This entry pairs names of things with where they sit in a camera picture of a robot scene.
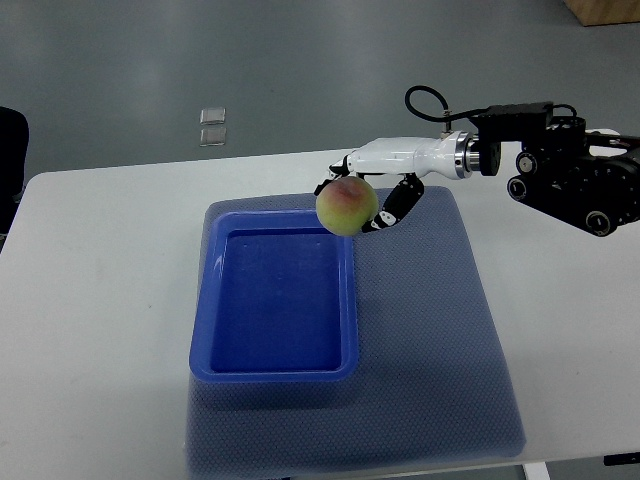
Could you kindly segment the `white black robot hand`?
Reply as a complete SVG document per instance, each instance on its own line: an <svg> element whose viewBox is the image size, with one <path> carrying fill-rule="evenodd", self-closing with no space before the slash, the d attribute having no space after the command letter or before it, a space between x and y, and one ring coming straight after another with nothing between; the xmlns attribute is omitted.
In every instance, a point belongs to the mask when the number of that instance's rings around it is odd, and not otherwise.
<svg viewBox="0 0 640 480"><path fill-rule="evenodd" d="M330 165L314 195L317 198L330 182L348 176L365 180L368 175L398 175L399 183L383 203L378 201L376 215L360 232L382 230L403 220L421 199L425 191L424 176L437 173L452 180L469 177L479 164L479 154L474 147L472 135L460 131L440 139L379 138Z"/></svg>

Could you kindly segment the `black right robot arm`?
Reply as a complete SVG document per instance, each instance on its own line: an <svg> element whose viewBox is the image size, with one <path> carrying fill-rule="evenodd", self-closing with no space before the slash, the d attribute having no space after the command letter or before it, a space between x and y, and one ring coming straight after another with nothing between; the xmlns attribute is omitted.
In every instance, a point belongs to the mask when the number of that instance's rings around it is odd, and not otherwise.
<svg viewBox="0 0 640 480"><path fill-rule="evenodd" d="M519 143L518 173L507 183L513 200L598 237L638 221L638 138L589 132L568 104L493 105L453 113L440 92L422 85L411 87L404 102L415 116L446 128L459 119L476 127L456 162L465 173L496 175L502 143Z"/></svg>

